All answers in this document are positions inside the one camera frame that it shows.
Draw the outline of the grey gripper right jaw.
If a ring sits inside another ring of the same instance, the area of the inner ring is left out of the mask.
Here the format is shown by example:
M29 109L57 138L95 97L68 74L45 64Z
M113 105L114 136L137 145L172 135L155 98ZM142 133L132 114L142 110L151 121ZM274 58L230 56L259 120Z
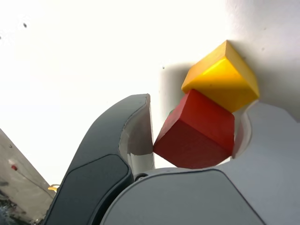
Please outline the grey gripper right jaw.
M300 124L284 109L255 102L240 118L237 140L229 162L147 171L101 224L299 224Z

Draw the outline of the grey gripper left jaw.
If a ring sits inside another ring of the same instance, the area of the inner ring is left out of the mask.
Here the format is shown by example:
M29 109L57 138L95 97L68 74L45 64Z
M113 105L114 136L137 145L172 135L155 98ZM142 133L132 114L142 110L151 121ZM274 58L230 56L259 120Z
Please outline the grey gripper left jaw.
M154 168L150 95L131 95L91 125L44 218L46 225L98 225L134 176Z

